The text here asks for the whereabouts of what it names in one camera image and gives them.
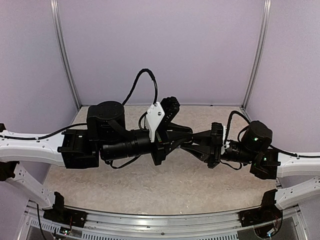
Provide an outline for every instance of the beige floor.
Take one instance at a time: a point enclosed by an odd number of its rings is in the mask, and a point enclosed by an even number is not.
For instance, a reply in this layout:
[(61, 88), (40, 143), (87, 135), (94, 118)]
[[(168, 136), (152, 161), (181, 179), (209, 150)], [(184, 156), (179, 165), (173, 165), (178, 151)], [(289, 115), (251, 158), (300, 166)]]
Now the beige floor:
[[(74, 122), (85, 122), (87, 110), (83, 107)], [(138, 128), (145, 110), (145, 106), (125, 107), (127, 129)], [(205, 131), (211, 122), (225, 125), (232, 110), (239, 108), (182, 106), (174, 122), (192, 127), (194, 133)], [(245, 125), (235, 116), (230, 138), (235, 139)], [(117, 160), (114, 165), (126, 161)], [(117, 170), (103, 161), (99, 168), (85, 170), (52, 166), (45, 185), (59, 191), (69, 206), (127, 214), (200, 214), (259, 205), (264, 192), (275, 187), (275, 181), (255, 178), (249, 170), (250, 166), (235, 171), (222, 164), (209, 169), (189, 153), (176, 149), (160, 166), (154, 166), (149, 154)]]

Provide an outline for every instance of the black mounting bracket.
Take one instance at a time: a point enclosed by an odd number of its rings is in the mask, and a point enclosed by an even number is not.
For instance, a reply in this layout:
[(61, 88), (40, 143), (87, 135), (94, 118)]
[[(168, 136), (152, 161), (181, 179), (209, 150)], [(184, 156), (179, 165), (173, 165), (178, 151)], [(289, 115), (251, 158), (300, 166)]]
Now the black mounting bracket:
[(54, 192), (55, 202), (52, 209), (44, 210), (43, 218), (50, 221), (83, 228), (85, 226), (88, 213), (85, 211), (70, 209), (65, 207), (65, 198), (57, 191)]
[(278, 190), (266, 191), (263, 195), (261, 206), (239, 212), (242, 227), (253, 226), (281, 218), (282, 212), (275, 206), (275, 195)]

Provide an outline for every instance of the purple wall panel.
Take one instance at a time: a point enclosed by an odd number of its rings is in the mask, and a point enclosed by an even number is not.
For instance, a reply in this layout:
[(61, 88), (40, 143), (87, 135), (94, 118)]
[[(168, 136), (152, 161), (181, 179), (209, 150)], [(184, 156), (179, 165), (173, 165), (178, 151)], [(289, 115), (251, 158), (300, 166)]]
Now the purple wall panel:
[[(273, 130), (273, 144), (320, 152), (320, 1), (272, 1), (268, 32), (247, 111)], [(284, 187), (306, 177), (282, 179)], [(310, 239), (319, 237), (320, 199), (300, 208)]]
[[(0, 123), (21, 133), (48, 133), (76, 114), (55, 35), (50, 1), (0, 1)], [(25, 164), (40, 182), (47, 164)], [(0, 239), (12, 240), (27, 196), (0, 182)]]
[[(263, 0), (59, 2), (63, 36), (81, 102), (122, 102), (142, 68), (159, 99), (240, 105), (253, 65)], [(148, 104), (143, 75), (129, 104)]]

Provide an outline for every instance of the black cable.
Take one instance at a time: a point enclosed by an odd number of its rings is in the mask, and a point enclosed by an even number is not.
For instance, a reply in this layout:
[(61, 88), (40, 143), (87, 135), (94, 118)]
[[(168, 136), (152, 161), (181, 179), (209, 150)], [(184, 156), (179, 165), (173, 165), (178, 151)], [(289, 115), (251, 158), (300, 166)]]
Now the black cable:
[(223, 162), (223, 161), (221, 161), (220, 160), (220, 163), (222, 163), (222, 164), (224, 164), (224, 165), (227, 165), (227, 166), (229, 166), (230, 168), (232, 168), (232, 169), (234, 169), (234, 170), (240, 170), (240, 169), (242, 169), (242, 167), (243, 167), (243, 165), (242, 165), (242, 163), (241, 162), (239, 162), (239, 167), (238, 168), (235, 168), (235, 167), (233, 167), (233, 166), (231, 166), (230, 164), (228, 164), (228, 163), (226, 163), (226, 162)]
[(126, 166), (128, 166), (129, 164), (132, 164), (133, 162), (135, 162), (138, 158), (140, 158), (141, 155), (134, 157), (133, 159), (131, 159), (130, 161), (127, 161), (126, 163), (122, 164), (121, 166), (113, 166), (114, 161), (110, 161), (109, 164), (113, 169), (122, 169)]
[(140, 76), (143, 74), (143, 73), (148, 73), (151, 80), (153, 81), (153, 84), (154, 84), (154, 99), (153, 99), (153, 104), (155, 104), (157, 102), (157, 99), (158, 99), (158, 85), (157, 85), (157, 81), (156, 81), (156, 77), (154, 75), (154, 73), (148, 69), (148, 68), (144, 68), (144, 69), (141, 69), (138, 74), (136, 75), (135, 77), (135, 80), (133, 82), (133, 85), (132, 85), (132, 88), (128, 94), (128, 96), (126, 96), (125, 100), (123, 101), (122, 105), (125, 105), (129, 98), (131, 97), (132, 93), (134, 92), (135, 88), (136, 88), (136, 85), (138, 83), (138, 80), (140, 78)]
[(147, 112), (142, 114), (141, 117), (139, 118), (139, 121), (138, 121), (139, 129), (144, 132), (148, 132), (148, 130), (146, 129), (146, 126), (144, 126), (144, 127), (141, 126), (141, 122), (142, 122), (142, 119), (146, 119), (146, 115), (147, 115)]
[(285, 154), (285, 155), (289, 155), (291, 157), (295, 157), (295, 158), (306, 158), (306, 159), (316, 159), (316, 158), (320, 158), (320, 155), (318, 156), (308, 156), (308, 155), (298, 155), (296, 153), (292, 153), (292, 152), (288, 152), (288, 151), (284, 151), (284, 150), (281, 150), (273, 145), (270, 145), (270, 148), (274, 149), (274, 150), (277, 150), (279, 153), (281, 154)]
[(39, 205), (38, 204), (36, 205), (36, 212), (38, 213), (38, 222), (39, 222), (39, 228), (40, 228), (41, 235), (42, 235), (44, 240), (47, 240), (47, 238), (46, 238), (46, 236), (44, 234), (44, 231), (42, 230), (41, 221), (40, 221), (40, 213), (39, 213)]
[(245, 126), (239, 133), (238, 133), (238, 136), (236, 137), (236, 139), (238, 140), (239, 143), (241, 143), (241, 140), (240, 140), (240, 134), (242, 134), (244, 131), (246, 131), (248, 129), (249, 125), (248, 126)]
[(3, 135), (0, 135), (0, 138), (4, 138), (4, 139), (14, 139), (14, 140), (42, 140), (42, 139), (47, 139), (47, 138), (50, 138), (58, 133), (61, 133), (62, 131), (64, 130), (67, 130), (67, 129), (70, 129), (70, 128), (73, 128), (73, 127), (78, 127), (78, 126), (86, 126), (87, 124), (86, 123), (77, 123), (77, 124), (73, 124), (73, 125), (70, 125), (70, 126), (65, 126), (64, 128), (61, 128), (53, 133), (50, 133), (50, 134), (47, 134), (47, 135), (44, 135), (44, 136), (40, 136), (38, 138), (36, 137), (18, 137), (18, 136), (3, 136)]
[(226, 133), (225, 133), (225, 139), (224, 139), (224, 142), (223, 144), (226, 145), (227, 144), (227, 139), (228, 139), (228, 135), (229, 135), (229, 131), (230, 131), (230, 125), (231, 125), (231, 121), (232, 121), (232, 117), (237, 114), (239, 115), (240, 117), (242, 117), (248, 124), (250, 124), (250, 121), (249, 119), (243, 115), (241, 112), (238, 112), (238, 111), (232, 111), (229, 115), (229, 118), (228, 118), (228, 122), (226, 124)]

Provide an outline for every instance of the white plastic part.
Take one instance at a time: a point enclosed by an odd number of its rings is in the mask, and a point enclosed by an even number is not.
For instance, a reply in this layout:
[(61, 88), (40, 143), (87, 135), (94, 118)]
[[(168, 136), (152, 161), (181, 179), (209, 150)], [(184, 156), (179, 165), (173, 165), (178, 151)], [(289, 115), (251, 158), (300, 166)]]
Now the white plastic part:
[[(227, 127), (224, 125), (223, 126), (223, 137), (222, 137), (222, 142), (223, 143), (225, 142), (225, 139), (226, 139), (226, 131), (227, 131)], [(225, 154), (226, 149), (228, 149), (229, 147), (230, 147), (230, 142), (227, 141), (225, 143), (225, 145), (223, 145), (222, 148), (221, 148), (221, 155)]]
[(283, 210), (298, 203), (320, 196), (320, 176), (292, 187), (278, 189), (275, 193), (275, 206)]
[(146, 111), (145, 124), (146, 128), (149, 129), (149, 138), (152, 143), (155, 142), (156, 130), (164, 116), (165, 111), (158, 101)]
[(41, 209), (52, 209), (56, 199), (52, 191), (49, 191), (34, 179), (21, 164), (16, 165), (14, 174), (15, 177), (8, 178), (6, 180), (7, 183), (22, 190), (32, 201), (35, 201)]
[[(320, 156), (320, 152), (297, 153), (298, 155)], [(320, 176), (320, 158), (293, 157), (283, 153), (278, 154), (281, 165), (277, 168), (276, 176)]]
[[(1, 136), (21, 138), (39, 138), (44, 134), (15, 133), (4, 130)], [(61, 147), (64, 135), (61, 133), (42, 140), (16, 140), (0, 137), (0, 162), (24, 161), (41, 162), (64, 167), (65, 163), (58, 147)]]

